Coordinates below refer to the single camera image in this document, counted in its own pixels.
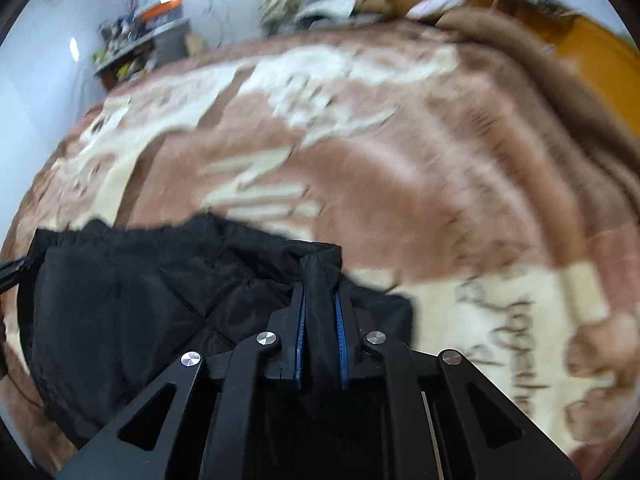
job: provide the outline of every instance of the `bed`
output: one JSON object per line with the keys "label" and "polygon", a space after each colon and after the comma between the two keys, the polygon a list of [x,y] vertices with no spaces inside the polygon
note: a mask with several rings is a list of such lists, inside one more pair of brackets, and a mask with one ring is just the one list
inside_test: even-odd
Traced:
{"label": "bed", "polygon": [[[414,348],[463,351],[577,463],[606,466],[638,414],[640,152],[510,18],[446,14],[251,41],[115,89],[62,140],[2,248],[38,227],[180,224],[210,210],[343,247],[359,283],[414,304]],[[2,297],[34,459],[46,416]]]}

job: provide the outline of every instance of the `desk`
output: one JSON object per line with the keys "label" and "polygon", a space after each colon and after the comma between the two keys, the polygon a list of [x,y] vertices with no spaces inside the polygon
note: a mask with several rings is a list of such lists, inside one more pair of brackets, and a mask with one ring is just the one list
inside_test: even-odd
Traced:
{"label": "desk", "polygon": [[95,69],[95,75],[100,78],[104,89],[109,92],[118,84],[116,73],[125,63],[131,62],[138,56],[154,52],[158,56],[156,67],[172,63],[187,57],[184,37],[190,30],[189,20],[181,18],[152,30],[138,38],[116,54],[106,59]]}

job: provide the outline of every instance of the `brown blanket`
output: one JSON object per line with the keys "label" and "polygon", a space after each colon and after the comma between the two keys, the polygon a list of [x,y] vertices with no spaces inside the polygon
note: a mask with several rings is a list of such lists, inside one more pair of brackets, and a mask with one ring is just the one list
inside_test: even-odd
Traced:
{"label": "brown blanket", "polygon": [[[638,414],[635,137],[510,19],[438,26],[244,43],[123,86],[37,175],[2,256],[39,226],[202,210],[339,244],[354,279],[414,298],[416,349],[461,349],[593,478]],[[74,450],[38,406],[15,291],[2,308],[0,398],[55,471]]]}

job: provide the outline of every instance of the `silver screw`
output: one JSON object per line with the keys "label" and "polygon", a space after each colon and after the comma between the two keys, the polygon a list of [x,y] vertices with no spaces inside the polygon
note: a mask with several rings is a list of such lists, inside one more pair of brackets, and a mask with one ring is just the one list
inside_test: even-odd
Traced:
{"label": "silver screw", "polygon": [[270,345],[276,342],[276,335],[273,332],[260,332],[256,338],[261,345]]}
{"label": "silver screw", "polygon": [[380,332],[379,330],[374,330],[373,332],[369,332],[367,334],[367,341],[369,341],[372,345],[379,345],[386,341],[386,334],[384,332]]}
{"label": "silver screw", "polygon": [[462,355],[455,350],[447,350],[442,354],[442,360],[448,365],[459,365],[462,362]]}
{"label": "silver screw", "polygon": [[185,366],[195,366],[200,362],[200,354],[197,352],[187,352],[180,358],[180,362]]}

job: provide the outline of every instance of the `black fabric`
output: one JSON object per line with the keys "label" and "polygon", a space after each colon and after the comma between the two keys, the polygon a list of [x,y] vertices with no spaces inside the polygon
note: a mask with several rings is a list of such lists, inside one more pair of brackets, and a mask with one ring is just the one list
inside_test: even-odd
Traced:
{"label": "black fabric", "polygon": [[349,282],[340,248],[275,237],[207,214],[177,228],[39,230],[18,289],[26,361],[78,447],[185,351],[229,351],[264,330],[305,283],[308,370],[339,386],[332,291],[342,283],[379,330],[409,343],[408,300]]}

